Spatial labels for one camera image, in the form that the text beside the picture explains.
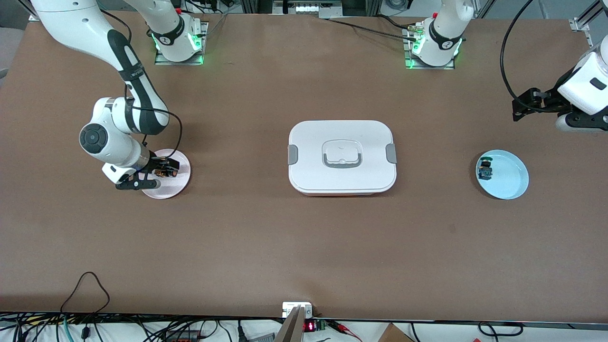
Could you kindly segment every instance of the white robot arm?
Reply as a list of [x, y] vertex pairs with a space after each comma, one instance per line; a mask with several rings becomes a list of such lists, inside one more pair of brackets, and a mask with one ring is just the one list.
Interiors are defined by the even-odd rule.
[[441, 0], [439, 13], [417, 24], [423, 31], [415, 34], [418, 41], [412, 54], [430, 66], [448, 64], [457, 53], [474, 13], [471, 0]]
[[562, 131], [608, 132], [608, 36], [551, 90], [531, 88], [513, 100], [513, 121], [537, 113], [536, 108], [557, 113], [556, 127]]
[[162, 55], [185, 61], [201, 50], [201, 20], [178, 14], [169, 0], [125, 0], [141, 14]]
[[162, 132], [169, 121], [167, 107], [125, 36], [107, 22], [96, 1], [33, 0], [32, 4], [54, 39], [113, 66], [133, 95], [133, 99], [105, 97], [97, 101], [90, 123], [80, 132], [83, 150], [106, 163], [102, 170], [118, 189], [160, 186], [156, 181], [129, 183], [128, 178], [138, 171], [157, 170], [175, 176], [179, 163], [156, 157], [130, 135]]

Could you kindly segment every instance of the white bracket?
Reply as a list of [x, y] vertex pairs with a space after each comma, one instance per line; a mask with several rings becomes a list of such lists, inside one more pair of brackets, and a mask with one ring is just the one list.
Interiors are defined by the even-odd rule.
[[283, 314], [282, 317], [283, 318], [287, 318], [287, 316], [289, 316], [289, 313], [291, 312], [291, 310], [294, 307], [298, 307], [298, 306], [303, 306], [305, 309], [305, 318], [312, 318], [313, 317], [313, 305], [310, 304], [309, 302], [283, 302]]

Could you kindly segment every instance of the black cable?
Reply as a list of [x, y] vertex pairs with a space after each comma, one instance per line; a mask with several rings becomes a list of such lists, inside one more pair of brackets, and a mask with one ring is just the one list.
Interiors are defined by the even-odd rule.
[[237, 331], [238, 331], [238, 342], [247, 342], [249, 341], [247, 339], [247, 336], [245, 336], [245, 331], [243, 330], [243, 326], [241, 325], [241, 320], [238, 320], [238, 327], [237, 327]]
[[[484, 334], [484, 335], [486, 335], [488, 337], [494, 337], [496, 339], [496, 342], [500, 342], [498, 340], [499, 336], [501, 336], [501, 337], [515, 337], [515, 336], [519, 336], [519, 335], [521, 335], [523, 333], [523, 324], [519, 324], [519, 323], [516, 323], [516, 324], [517, 324], [517, 327], [519, 327], [519, 331], [514, 332], [514, 333], [497, 333], [496, 330], [494, 330], [494, 327], [490, 323], [488, 323], [488, 322], [479, 322], [479, 324], [477, 325], [477, 328], [478, 328], [478, 330], [479, 330], [480, 333], [482, 333], [482, 334]], [[489, 327], [492, 332], [488, 333], [488, 332], [483, 331], [482, 326]]]
[[21, 331], [21, 325], [19, 324], [19, 315], [17, 314], [17, 317], [15, 318], [15, 323], [17, 324], [17, 326], [15, 327], [15, 333], [13, 333], [13, 342], [17, 342], [17, 338], [21, 337], [20, 331]]
[[59, 325], [61, 325], [61, 315], [57, 315], [57, 321], [55, 322], [55, 337], [57, 338], [57, 342], [59, 341]]
[[214, 329], [214, 330], [213, 330], [213, 331], [212, 331], [212, 332], [211, 332], [209, 335], [207, 335], [207, 336], [203, 336], [203, 335], [202, 335], [202, 327], [205, 325], [205, 322], [207, 322], [207, 321], [203, 321], [203, 322], [202, 322], [202, 324], [201, 324], [201, 328], [198, 330], [198, 335], [199, 335], [199, 338], [200, 338], [201, 340], [204, 340], [204, 339], [206, 339], [207, 337], [210, 337], [211, 335], [213, 335], [213, 334], [214, 334], [214, 333], [215, 333], [215, 332], [218, 330], [218, 325], [219, 325], [219, 324], [218, 324], [218, 322], [217, 322], [217, 321], [214, 321], [214, 322], [215, 322], [215, 329]]
[[382, 31], [370, 29], [368, 27], [363, 27], [363, 26], [359, 26], [359, 25], [355, 25], [355, 24], [351, 24], [351, 23], [345, 23], [343, 21], [330, 20], [330, 19], [326, 19], [326, 20], [330, 21], [332, 23], [338, 23], [338, 24], [354, 27], [354, 28], [357, 28], [357, 29], [373, 32], [373, 33], [376, 33], [376, 34], [379, 34], [379, 35], [385, 35], [385, 36], [388, 36], [388, 37], [395, 37], [395, 38], [405, 39], [405, 40], [409, 40], [409, 41], [416, 41], [416, 38], [413, 38], [413, 37], [405, 37], [405, 36], [402, 36], [402, 35], [395, 35], [395, 34], [388, 33], [388, 32], [382, 32]]
[[230, 336], [230, 333], [228, 332], [228, 329], [226, 329], [223, 325], [222, 322], [220, 321], [216, 321], [219, 325], [220, 328], [224, 329], [224, 331], [228, 334], [228, 339], [230, 340], [230, 342], [232, 342], [232, 337]]
[[224, 12], [220, 11], [220, 10], [219, 10], [219, 9], [217, 9], [217, 8], [215, 8], [215, 9], [214, 9], [214, 8], [212, 7], [212, 8], [209, 8], [209, 9], [208, 9], [207, 7], [201, 7], [201, 6], [197, 5], [197, 4], [195, 4], [195, 3], [194, 3], [194, 2], [192, 2], [191, 0], [185, 0], [185, 1], [186, 1], [187, 3], [189, 3], [189, 4], [191, 4], [192, 6], [196, 7], [197, 9], [199, 9], [199, 10], [200, 10], [201, 12], [203, 12], [203, 13], [205, 13], [205, 10], [212, 10], [212, 11], [214, 11], [214, 12], [220, 12], [220, 13], [224, 14]]
[[146, 337], [150, 337], [150, 331], [144, 326], [144, 324], [141, 322], [141, 320], [137, 319], [132, 319], [129, 316], [124, 316], [124, 318], [128, 319], [129, 321], [136, 323], [138, 326], [140, 326], [143, 329], [143, 332], [146, 334]]
[[93, 321], [93, 326], [95, 327], [95, 332], [97, 333], [97, 338], [99, 338], [100, 342], [103, 342], [102, 335], [99, 333], [99, 329], [97, 328], [97, 322]]
[[36, 342], [38, 341], [38, 336], [40, 335], [40, 333], [42, 332], [42, 330], [44, 330], [44, 328], [46, 328], [46, 326], [50, 323], [50, 319], [48, 319], [46, 322], [44, 322], [44, 324], [42, 325], [42, 328], [38, 329], [36, 331], [36, 335], [34, 335], [34, 338], [32, 338], [32, 342]]
[[69, 302], [70, 299], [72, 299], [72, 296], [74, 295], [74, 293], [76, 293], [76, 290], [78, 290], [78, 286], [80, 285], [80, 282], [82, 281], [82, 279], [87, 275], [87, 274], [91, 274], [95, 277], [95, 280], [97, 281], [97, 285], [99, 286], [99, 288], [102, 289], [102, 291], [105, 293], [106, 295], [106, 304], [104, 304], [101, 308], [93, 311], [93, 314], [98, 313], [99, 311], [105, 309], [106, 306], [108, 306], [108, 304], [110, 304], [110, 294], [108, 293], [108, 291], [106, 290], [105, 287], [103, 287], [102, 282], [99, 280], [99, 277], [97, 277], [97, 275], [95, 274], [95, 272], [91, 272], [91, 271], [87, 271], [84, 272], [80, 278], [78, 279], [78, 282], [76, 283], [76, 287], [74, 287], [74, 289], [72, 290], [72, 293], [70, 293], [70, 295], [67, 297], [67, 299], [63, 302], [63, 304], [61, 305], [61, 307], [59, 308], [59, 312], [60, 313], [64, 313], [63, 308], [66, 306], [67, 302]]
[[178, 137], [178, 143], [177, 143], [177, 144], [175, 144], [175, 148], [174, 148], [174, 149], [173, 149], [173, 151], [172, 151], [172, 152], [171, 152], [171, 153], [170, 153], [170, 154], [167, 156], [167, 158], [170, 158], [171, 156], [173, 156], [173, 154], [175, 153], [175, 151], [177, 151], [177, 150], [178, 150], [178, 148], [179, 148], [179, 143], [182, 141], [182, 133], [183, 133], [183, 131], [184, 131], [184, 125], [182, 124], [182, 121], [181, 121], [181, 119], [179, 118], [179, 116], [177, 116], [177, 115], [175, 115], [175, 114], [171, 113], [171, 112], [170, 112], [170, 111], [168, 111], [168, 110], [160, 110], [160, 109], [157, 109], [157, 108], [142, 108], [142, 107], [135, 107], [135, 106], [132, 106], [131, 108], [136, 109], [136, 110], [159, 111], [159, 112], [161, 112], [161, 113], [166, 113], [166, 114], [169, 114], [169, 115], [171, 115], [171, 116], [175, 117], [175, 118], [178, 120], [178, 122], [179, 122], [179, 137]]
[[143, 342], [147, 342], [147, 341], [152, 342], [154, 339], [161, 338], [161, 337], [164, 338], [164, 337], [166, 337], [166, 333], [169, 330], [176, 329], [181, 324], [187, 323], [188, 321], [192, 320], [192, 316], [180, 316], [180, 317], [181, 317], [180, 319], [171, 321], [167, 327], [164, 327], [163, 329], [160, 329], [157, 332], [152, 333], [148, 338], [143, 340]]
[[395, 27], [399, 27], [400, 29], [404, 29], [404, 30], [407, 30], [408, 26], [412, 26], [412, 25], [416, 24], [416, 23], [411, 23], [411, 24], [406, 24], [406, 25], [400, 25], [400, 24], [397, 24], [394, 20], [392, 20], [389, 16], [386, 16], [383, 14], [377, 14], [375, 16], [377, 16], [378, 18], [386, 19], [391, 25], [393, 25]]
[[169, 338], [170, 338], [170, 337], [172, 337], [172, 336], [175, 336], [175, 338], [174, 338], [174, 339], [172, 338], [171, 340], [180, 340], [180, 339], [181, 339], [181, 337], [182, 337], [182, 334], [183, 334], [183, 333], [184, 333], [186, 330], [189, 330], [189, 329], [190, 329], [190, 326], [191, 326], [193, 323], [194, 323], [194, 322], [186, 322], [186, 323], [184, 323], [184, 326], [182, 326], [182, 327], [180, 327], [180, 328], [177, 328], [177, 329], [175, 329], [175, 330], [169, 330], [169, 331], [167, 331], [167, 333], [169, 333], [170, 335], [166, 335], [166, 336], [165, 336], [165, 338], [164, 338], [164, 340], [165, 340], [165, 341], [169, 341], [169, 340], [170, 340]]
[[534, 107], [528, 106], [526, 103], [524, 103], [523, 101], [521, 101], [519, 99], [519, 97], [515, 94], [515, 92], [511, 88], [511, 85], [509, 84], [509, 81], [506, 79], [506, 73], [505, 73], [505, 46], [506, 46], [506, 41], [509, 38], [509, 34], [511, 34], [511, 30], [513, 30], [513, 26], [515, 26], [515, 22], [517, 22], [517, 20], [519, 19], [519, 17], [522, 15], [523, 11], [525, 11], [528, 8], [528, 6], [533, 1], [534, 0], [528, 0], [528, 2], [526, 2], [525, 5], [523, 5], [522, 9], [520, 9], [519, 12], [515, 15], [515, 18], [513, 18], [513, 21], [511, 21], [511, 25], [509, 25], [509, 28], [506, 30], [505, 37], [504, 37], [504, 39], [502, 41], [502, 46], [500, 47], [500, 75], [502, 75], [502, 80], [503, 80], [503, 82], [505, 82], [506, 90], [509, 92], [509, 94], [511, 95], [511, 97], [517, 103], [519, 103], [520, 105], [522, 105], [524, 108], [528, 108], [529, 110], [537, 111], [539, 113], [559, 113], [559, 111], [544, 110], [542, 108], [534, 108]]
[[22, 6], [23, 9], [26, 10], [31, 16], [37, 18], [38, 14], [36, 12], [32, 12], [32, 10], [30, 9], [29, 6], [25, 5], [21, 0], [17, 0]]
[[412, 325], [412, 333], [414, 334], [414, 338], [416, 339], [416, 342], [420, 342], [420, 339], [418, 338], [418, 334], [416, 333], [416, 328], [414, 327], [414, 323], [410, 323]]
[[131, 43], [131, 37], [133, 35], [133, 33], [131, 32], [131, 28], [129, 27], [129, 25], [127, 25], [127, 23], [125, 23], [124, 21], [122, 21], [122, 19], [120, 19], [119, 17], [113, 15], [112, 13], [108, 13], [107, 11], [104, 11], [102, 9], [100, 9], [100, 11], [102, 11], [103, 14], [107, 15], [108, 17], [118, 21], [119, 23], [123, 24], [123, 26], [126, 27], [127, 31], [129, 31], [129, 37], [126, 38], [126, 40], [129, 41], [129, 44]]

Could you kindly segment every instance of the brown table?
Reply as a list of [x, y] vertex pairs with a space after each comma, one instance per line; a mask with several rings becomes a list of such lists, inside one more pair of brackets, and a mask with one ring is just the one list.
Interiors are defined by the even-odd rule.
[[[110, 312], [275, 316], [307, 300], [326, 317], [608, 323], [607, 138], [561, 133], [550, 114], [512, 122], [498, 68], [508, 22], [473, 21], [457, 70], [413, 71], [398, 40], [308, 16], [231, 15], [203, 66], [168, 67], [153, 65], [142, 18], [119, 15], [184, 121], [193, 178], [165, 201], [115, 190], [78, 132], [123, 83], [30, 24], [0, 92], [0, 310], [58, 310], [91, 270]], [[506, 53], [514, 89], [551, 88], [586, 48], [566, 21], [522, 20]], [[387, 124], [393, 188], [294, 190], [288, 134], [315, 119]], [[149, 147], [177, 133], [173, 122]], [[517, 200], [489, 198], [472, 177], [494, 148], [530, 171]], [[90, 278], [67, 309], [100, 302]]]

